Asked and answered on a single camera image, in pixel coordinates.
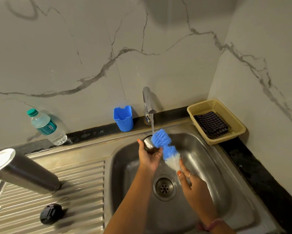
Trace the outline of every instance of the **white wall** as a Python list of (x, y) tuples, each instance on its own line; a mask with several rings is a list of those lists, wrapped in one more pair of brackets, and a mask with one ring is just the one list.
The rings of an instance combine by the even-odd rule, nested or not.
[(238, 0), (209, 98), (247, 127), (247, 147), (292, 195), (292, 0)]
[(237, 0), (0, 0), (0, 148), (35, 138), (26, 110), (73, 132), (204, 100)]

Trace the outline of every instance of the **checkered cloth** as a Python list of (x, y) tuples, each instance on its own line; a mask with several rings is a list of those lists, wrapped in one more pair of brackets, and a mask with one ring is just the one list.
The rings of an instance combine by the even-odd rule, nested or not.
[(228, 125), (214, 112), (195, 115), (194, 118), (208, 137), (216, 137), (228, 132)]

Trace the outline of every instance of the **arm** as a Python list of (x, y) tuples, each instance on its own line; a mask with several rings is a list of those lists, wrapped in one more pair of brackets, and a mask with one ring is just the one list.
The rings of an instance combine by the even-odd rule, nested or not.
[(104, 234), (143, 234), (145, 231), (152, 179), (162, 157), (162, 149), (150, 155), (144, 150), (143, 141), (138, 140), (138, 143), (140, 166)]
[[(180, 166), (183, 173), (178, 171), (177, 175), (181, 182), (184, 195), (203, 224), (209, 227), (219, 216), (208, 186), (200, 177), (191, 175), (189, 179), (192, 185), (189, 187), (186, 177), (189, 176), (190, 171), (185, 167), (182, 160), (180, 160)], [(212, 234), (236, 234), (224, 221), (219, 222), (210, 232)]]

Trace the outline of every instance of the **blue and white cleaning brush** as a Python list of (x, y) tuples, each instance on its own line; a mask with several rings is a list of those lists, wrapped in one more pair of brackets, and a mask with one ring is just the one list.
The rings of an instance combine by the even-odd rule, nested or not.
[(175, 146), (170, 146), (172, 142), (164, 129), (158, 130), (151, 137), (151, 141), (157, 148), (163, 147), (163, 159), (165, 163), (175, 171), (180, 170), (180, 154)]

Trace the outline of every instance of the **water bottle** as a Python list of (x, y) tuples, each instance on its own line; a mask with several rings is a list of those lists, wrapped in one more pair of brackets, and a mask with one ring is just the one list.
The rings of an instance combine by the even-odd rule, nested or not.
[(57, 128), (52, 119), (38, 110), (32, 108), (27, 111), (28, 116), (31, 117), (31, 124), (41, 134), (46, 135), (50, 142), (54, 145), (61, 145), (67, 141), (67, 135)]

